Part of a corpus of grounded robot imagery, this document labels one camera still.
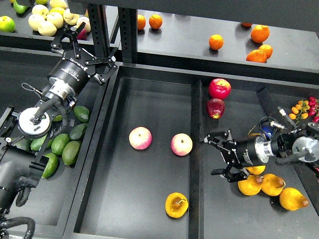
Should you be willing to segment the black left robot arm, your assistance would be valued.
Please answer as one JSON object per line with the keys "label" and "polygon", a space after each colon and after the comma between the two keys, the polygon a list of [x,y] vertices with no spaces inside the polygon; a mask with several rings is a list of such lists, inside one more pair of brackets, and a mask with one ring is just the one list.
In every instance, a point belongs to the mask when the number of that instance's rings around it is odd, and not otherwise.
{"label": "black left robot arm", "polygon": [[98,57],[79,46],[77,37],[85,23],[61,28],[51,49],[61,55],[48,75],[48,85],[39,90],[27,83],[22,88],[38,95],[34,107],[17,112],[9,106],[0,119],[0,236],[8,229],[26,225],[26,239],[34,235],[35,221],[29,217],[7,218],[12,205],[23,206],[48,164],[48,143],[71,125],[68,113],[91,79],[105,84],[117,66],[112,55]]}

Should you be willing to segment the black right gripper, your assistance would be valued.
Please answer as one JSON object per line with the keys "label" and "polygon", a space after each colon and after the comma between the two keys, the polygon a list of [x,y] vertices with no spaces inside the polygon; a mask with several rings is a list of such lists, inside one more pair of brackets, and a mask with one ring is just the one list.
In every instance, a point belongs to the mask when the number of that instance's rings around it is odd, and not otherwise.
{"label": "black right gripper", "polygon": [[271,157],[270,142],[262,138],[234,141],[231,129],[208,133],[204,143],[218,149],[227,163],[226,168],[213,169],[210,174],[226,178],[228,182],[247,180],[249,172],[243,168],[265,165]]}

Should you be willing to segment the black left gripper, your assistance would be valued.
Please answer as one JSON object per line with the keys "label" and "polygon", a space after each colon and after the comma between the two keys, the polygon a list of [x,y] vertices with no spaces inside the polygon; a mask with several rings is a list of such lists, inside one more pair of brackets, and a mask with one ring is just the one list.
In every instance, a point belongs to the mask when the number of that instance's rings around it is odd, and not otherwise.
{"label": "black left gripper", "polygon": [[[56,81],[66,83],[70,88],[71,96],[78,96],[90,78],[94,77],[98,84],[105,84],[115,73],[118,66],[115,64],[115,53],[118,47],[113,48],[108,57],[97,57],[79,47],[77,36],[85,28],[82,22],[77,28],[65,27],[59,29],[51,43],[51,51],[62,54],[62,59],[49,73],[49,82],[53,85]],[[70,50],[63,49],[62,40],[69,39]]]}

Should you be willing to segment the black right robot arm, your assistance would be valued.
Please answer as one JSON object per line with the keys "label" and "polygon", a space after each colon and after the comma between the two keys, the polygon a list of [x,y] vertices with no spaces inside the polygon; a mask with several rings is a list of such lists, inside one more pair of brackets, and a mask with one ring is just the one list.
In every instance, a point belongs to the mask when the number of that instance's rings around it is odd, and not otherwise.
{"label": "black right robot arm", "polygon": [[228,182],[247,180],[248,167],[265,166],[274,157],[276,164],[314,163],[319,159],[319,130],[312,123],[298,125],[286,111],[272,107],[261,118],[255,135],[233,137],[231,129],[208,132],[203,142],[215,147],[226,164],[211,171]]}

